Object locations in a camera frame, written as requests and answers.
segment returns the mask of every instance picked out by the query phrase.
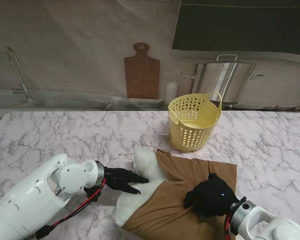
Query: brown cloth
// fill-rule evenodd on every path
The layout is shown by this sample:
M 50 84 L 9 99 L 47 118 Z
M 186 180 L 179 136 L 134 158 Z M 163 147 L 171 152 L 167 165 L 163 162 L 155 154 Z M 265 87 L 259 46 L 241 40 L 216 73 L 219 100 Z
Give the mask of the brown cloth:
M 191 208 L 184 209 L 184 199 L 188 191 L 208 179 L 209 169 L 235 192 L 237 166 L 176 157 L 169 152 L 157 151 L 156 158 L 170 181 L 161 183 L 122 227 L 144 240 L 225 240 L 226 216 L 210 217 L 200 223 Z M 234 240 L 235 236 L 230 234 L 230 238 Z

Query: red cable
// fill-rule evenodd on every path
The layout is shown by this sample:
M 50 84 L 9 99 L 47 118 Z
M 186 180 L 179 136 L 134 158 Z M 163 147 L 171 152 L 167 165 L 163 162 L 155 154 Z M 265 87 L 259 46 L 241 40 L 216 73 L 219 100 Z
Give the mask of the red cable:
M 101 183 L 101 187 L 103 188 L 105 185 L 106 185 L 106 177 L 103 178 L 103 181 Z M 88 202 L 90 202 L 98 193 L 100 193 L 100 191 L 101 191 L 101 188 L 98 189 L 91 197 L 89 197 L 87 200 L 85 200 L 76 210 L 74 210 L 74 212 L 70 213 L 68 216 L 60 219 L 59 221 L 56 221 L 54 224 L 52 224 L 52 226 L 57 226 L 60 223 L 67 220 L 68 218 L 70 218 L 73 214 L 78 212 L 82 207 L 84 207 Z
M 226 219 L 226 222 L 225 222 L 225 229 L 224 229 L 225 232 L 226 232 L 226 234 L 225 234 L 226 240 L 230 240 L 229 230 L 228 230 L 230 218 L 231 218 L 231 214 L 229 213 L 229 214 L 228 214 L 228 217 L 227 217 L 227 219 Z

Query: wall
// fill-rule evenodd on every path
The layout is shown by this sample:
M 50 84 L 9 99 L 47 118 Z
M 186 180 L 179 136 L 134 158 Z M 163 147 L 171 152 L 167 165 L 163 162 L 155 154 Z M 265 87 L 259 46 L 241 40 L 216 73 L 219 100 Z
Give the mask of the wall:
M 170 56 L 178 9 L 178 0 L 0 0 L 0 89 L 19 84 L 9 45 L 31 90 L 124 97 L 123 59 L 135 54 L 134 43 L 146 42 L 149 56 L 160 60 L 160 97 L 171 81 L 186 94 L 190 82 L 180 72 L 212 59 Z M 248 83 L 242 102 L 300 104 L 300 63 L 244 60 L 258 63 L 253 73 L 265 77 Z

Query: kitchen faucet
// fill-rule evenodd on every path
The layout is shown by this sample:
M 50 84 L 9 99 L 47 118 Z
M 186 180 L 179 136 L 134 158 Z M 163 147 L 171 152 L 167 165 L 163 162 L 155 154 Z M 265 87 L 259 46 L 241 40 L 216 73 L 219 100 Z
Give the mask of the kitchen faucet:
M 9 61 L 10 61 L 11 65 L 12 65 L 12 67 L 13 67 L 16 75 L 18 76 L 18 78 L 19 78 L 19 80 L 21 82 L 21 84 L 20 84 L 21 88 L 18 88 L 18 89 L 13 88 L 12 89 L 12 93 L 13 94 L 24 94 L 26 99 L 28 99 L 29 101 L 32 101 L 33 97 L 31 95 L 31 93 L 30 93 L 27 85 L 25 84 L 24 80 L 22 79 L 21 75 L 19 74 L 19 72 L 18 72 L 18 70 L 16 68 L 16 65 L 14 63 L 14 61 L 15 61 L 18 66 L 21 66 L 21 64 L 20 64 L 20 62 L 19 62 L 19 60 L 18 60 L 15 52 L 12 50 L 11 47 L 7 46 L 7 52 L 6 52 L 6 54 L 7 54 L 8 58 L 9 58 Z

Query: yellow plastic basket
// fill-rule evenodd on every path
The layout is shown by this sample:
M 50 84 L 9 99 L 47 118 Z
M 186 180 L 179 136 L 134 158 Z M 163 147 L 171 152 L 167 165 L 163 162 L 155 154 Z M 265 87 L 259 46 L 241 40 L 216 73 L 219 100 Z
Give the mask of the yellow plastic basket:
M 218 107 L 209 100 L 213 93 L 220 97 Z M 206 144 L 220 118 L 222 98 L 216 91 L 188 94 L 174 99 L 168 109 L 171 143 L 180 151 L 196 151 Z

